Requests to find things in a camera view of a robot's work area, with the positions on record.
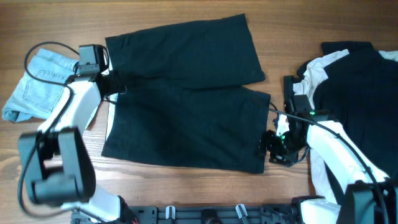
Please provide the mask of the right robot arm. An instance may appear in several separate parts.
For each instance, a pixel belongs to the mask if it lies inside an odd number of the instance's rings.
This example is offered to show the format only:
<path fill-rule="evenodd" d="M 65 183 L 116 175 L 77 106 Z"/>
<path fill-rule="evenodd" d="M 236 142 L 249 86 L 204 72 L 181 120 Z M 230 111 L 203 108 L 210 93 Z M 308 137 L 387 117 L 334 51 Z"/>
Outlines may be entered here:
<path fill-rule="evenodd" d="M 374 165 L 327 110 L 314 111 L 305 95 L 297 95 L 282 112 L 275 105 L 276 130 L 262 135 L 260 149 L 269 161 L 291 167 L 309 152 L 317 154 L 343 192 L 343 202 L 330 196 L 298 197 L 287 223 L 397 223 L 397 181 Z"/>

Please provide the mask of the black shorts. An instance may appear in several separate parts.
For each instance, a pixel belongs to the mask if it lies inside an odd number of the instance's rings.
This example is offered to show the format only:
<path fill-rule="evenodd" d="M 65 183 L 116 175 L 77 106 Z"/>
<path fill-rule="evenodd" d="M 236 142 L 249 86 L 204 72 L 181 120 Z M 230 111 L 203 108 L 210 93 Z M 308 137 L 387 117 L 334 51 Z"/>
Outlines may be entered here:
<path fill-rule="evenodd" d="M 270 96 L 239 14 L 108 37 L 118 94 L 102 156 L 143 164 L 264 172 Z"/>

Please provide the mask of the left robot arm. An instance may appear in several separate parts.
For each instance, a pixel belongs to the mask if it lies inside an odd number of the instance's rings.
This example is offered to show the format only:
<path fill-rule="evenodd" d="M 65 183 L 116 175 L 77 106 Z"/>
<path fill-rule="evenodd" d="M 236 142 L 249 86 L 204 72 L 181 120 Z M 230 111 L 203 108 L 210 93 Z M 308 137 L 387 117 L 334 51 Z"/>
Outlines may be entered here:
<path fill-rule="evenodd" d="M 96 183 L 82 135 L 95 108 L 109 94 L 109 52 L 102 45 L 81 45 L 80 60 L 65 81 L 62 99 L 34 133 L 18 140 L 22 171 L 17 188 L 21 210 L 34 218 L 66 212 L 92 223 L 137 223 L 124 199 Z"/>

